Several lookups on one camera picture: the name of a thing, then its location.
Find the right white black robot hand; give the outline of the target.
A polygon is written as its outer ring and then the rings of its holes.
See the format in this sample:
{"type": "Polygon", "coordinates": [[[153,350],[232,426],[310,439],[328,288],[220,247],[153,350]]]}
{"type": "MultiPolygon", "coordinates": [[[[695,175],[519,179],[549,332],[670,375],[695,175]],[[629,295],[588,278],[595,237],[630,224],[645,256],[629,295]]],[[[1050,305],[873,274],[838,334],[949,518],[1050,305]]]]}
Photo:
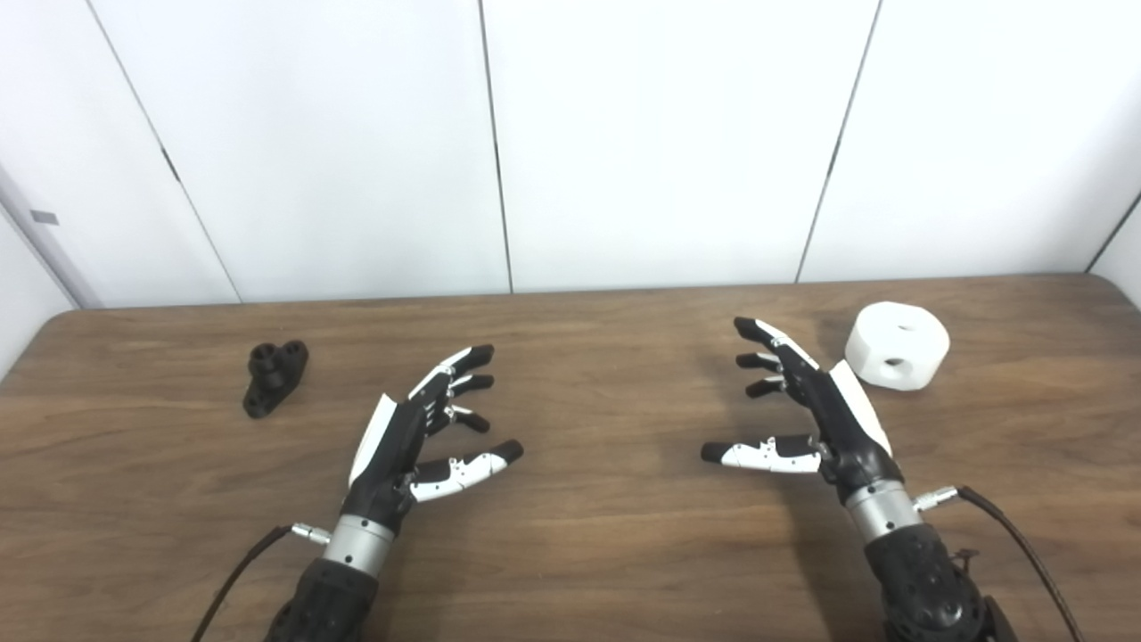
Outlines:
{"type": "Polygon", "coordinates": [[[704,462],[770,473],[819,473],[836,488],[840,501],[880,482],[903,482],[892,447],[871,400],[848,361],[823,369],[796,341],[764,320],[735,317],[743,340],[763,346],[761,352],[737,355],[741,369],[767,369],[750,383],[751,399],[785,395],[806,407],[815,430],[772,434],[759,442],[704,442],[704,462]]]}

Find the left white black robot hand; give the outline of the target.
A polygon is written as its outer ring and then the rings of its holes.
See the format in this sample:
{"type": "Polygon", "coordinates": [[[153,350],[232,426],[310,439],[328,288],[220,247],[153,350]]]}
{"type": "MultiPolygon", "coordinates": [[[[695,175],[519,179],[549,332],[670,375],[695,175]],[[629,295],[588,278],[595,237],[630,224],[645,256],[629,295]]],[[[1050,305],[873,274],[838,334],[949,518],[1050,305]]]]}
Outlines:
{"type": "Polygon", "coordinates": [[[429,369],[403,399],[382,395],[354,456],[341,515],[397,535],[416,504],[464,491],[521,460],[524,447],[516,440],[460,457],[420,458],[423,444],[446,426],[488,433],[488,418],[458,406],[454,399],[494,385],[493,375],[478,373],[494,353],[489,344],[466,347],[429,369]]]}

